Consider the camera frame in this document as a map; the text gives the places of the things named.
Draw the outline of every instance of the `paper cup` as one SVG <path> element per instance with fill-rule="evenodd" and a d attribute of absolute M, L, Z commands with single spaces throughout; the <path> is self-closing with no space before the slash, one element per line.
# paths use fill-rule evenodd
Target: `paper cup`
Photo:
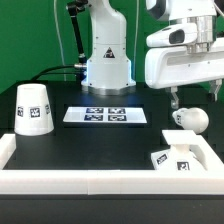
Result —
<path fill-rule="evenodd" d="M 15 132 L 43 135 L 54 129 L 46 86 L 24 84 L 17 87 Z"/>

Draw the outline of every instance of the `green backdrop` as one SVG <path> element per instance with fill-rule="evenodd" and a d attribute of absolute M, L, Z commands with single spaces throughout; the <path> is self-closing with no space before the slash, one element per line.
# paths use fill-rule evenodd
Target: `green backdrop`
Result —
<path fill-rule="evenodd" d="M 57 0 L 65 64 L 78 62 L 73 28 L 66 10 L 66 4 L 70 1 Z M 144 60 L 148 51 L 146 37 L 167 23 L 152 19 L 146 12 L 145 0 L 139 2 L 136 80 L 144 81 Z M 136 0 L 110 0 L 110 3 L 127 19 L 127 56 L 133 61 Z M 78 20 L 85 53 L 90 56 L 92 37 L 89 12 L 79 14 Z M 54 20 L 54 0 L 1 0 L 0 29 L 0 92 L 18 80 L 32 78 L 45 68 L 62 65 Z M 221 18 L 218 20 L 218 30 L 224 30 Z M 63 76 L 53 79 L 63 80 Z"/>

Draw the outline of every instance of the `black table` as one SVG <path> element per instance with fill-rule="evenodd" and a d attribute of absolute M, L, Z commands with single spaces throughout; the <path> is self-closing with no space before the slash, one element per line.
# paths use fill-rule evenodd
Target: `black table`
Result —
<path fill-rule="evenodd" d="M 16 83 L 0 95 L 0 135 L 13 133 Z M 164 90 L 138 83 L 123 96 L 84 93 L 74 82 L 44 82 L 55 129 L 16 136 L 8 170 L 150 170 L 150 154 L 167 149 L 164 129 L 181 129 Z M 200 107 L 210 119 L 202 133 L 224 160 L 224 104 L 210 103 L 197 85 L 179 88 L 180 107 Z M 69 106 L 141 107 L 147 124 L 63 123 Z M 2 223 L 222 223 L 224 197 L 214 195 L 1 195 Z"/>

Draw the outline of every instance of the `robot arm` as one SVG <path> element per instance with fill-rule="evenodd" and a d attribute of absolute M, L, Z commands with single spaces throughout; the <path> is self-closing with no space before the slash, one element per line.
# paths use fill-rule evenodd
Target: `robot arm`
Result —
<path fill-rule="evenodd" d="M 146 0 L 146 5 L 154 18 L 172 23 L 147 38 L 152 48 L 145 60 L 148 86 L 171 90 L 178 103 L 177 86 L 212 81 L 210 92 L 217 98 L 224 78 L 224 39 L 216 38 L 214 0 Z"/>
<path fill-rule="evenodd" d="M 125 17 L 110 6 L 109 0 L 75 0 L 78 11 L 83 11 L 85 5 L 92 21 L 93 49 L 87 60 L 83 90 L 101 95 L 129 92 L 135 81 L 131 79 L 131 62 L 126 56 Z"/>

